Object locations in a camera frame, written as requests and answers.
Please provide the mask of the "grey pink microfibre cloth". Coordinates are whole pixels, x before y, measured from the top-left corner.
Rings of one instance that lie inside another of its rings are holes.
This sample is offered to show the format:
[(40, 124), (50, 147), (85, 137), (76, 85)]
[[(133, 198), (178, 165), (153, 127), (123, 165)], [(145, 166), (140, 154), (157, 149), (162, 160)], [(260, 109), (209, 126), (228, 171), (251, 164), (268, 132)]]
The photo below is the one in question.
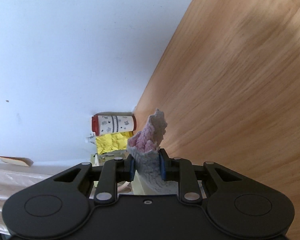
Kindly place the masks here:
[(159, 150), (166, 127), (164, 113), (156, 109), (144, 128), (128, 139), (127, 151), (134, 158), (136, 170), (148, 188), (157, 194), (177, 194), (178, 183), (165, 182), (160, 174)]

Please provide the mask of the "yellow crumpled foil bag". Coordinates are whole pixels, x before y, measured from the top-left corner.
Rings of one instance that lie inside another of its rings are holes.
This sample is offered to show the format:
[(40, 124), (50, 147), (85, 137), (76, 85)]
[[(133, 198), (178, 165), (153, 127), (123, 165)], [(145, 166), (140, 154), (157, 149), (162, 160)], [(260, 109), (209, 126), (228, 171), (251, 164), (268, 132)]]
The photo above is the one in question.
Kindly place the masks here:
[(125, 150), (127, 141), (132, 136), (133, 132), (121, 132), (96, 137), (97, 154), (102, 155), (108, 152)]

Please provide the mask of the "clear plastic water bottle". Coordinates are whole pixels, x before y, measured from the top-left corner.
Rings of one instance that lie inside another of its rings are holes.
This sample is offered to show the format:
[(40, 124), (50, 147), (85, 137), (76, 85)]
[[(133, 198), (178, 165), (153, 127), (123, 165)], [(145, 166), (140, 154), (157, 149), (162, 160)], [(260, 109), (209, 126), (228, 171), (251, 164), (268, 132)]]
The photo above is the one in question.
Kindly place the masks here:
[(88, 137), (85, 139), (86, 143), (91, 143), (96, 145), (96, 135), (94, 133), (91, 133)]

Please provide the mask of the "white red travel cup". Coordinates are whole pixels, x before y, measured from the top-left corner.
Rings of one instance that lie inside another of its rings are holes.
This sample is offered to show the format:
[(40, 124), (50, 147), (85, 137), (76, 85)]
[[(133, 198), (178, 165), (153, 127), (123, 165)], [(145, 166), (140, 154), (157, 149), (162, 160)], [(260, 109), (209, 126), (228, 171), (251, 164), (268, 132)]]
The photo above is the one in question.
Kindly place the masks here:
[(91, 118), (91, 130), (96, 135), (111, 133), (132, 132), (136, 130), (136, 119), (133, 115), (101, 115)]

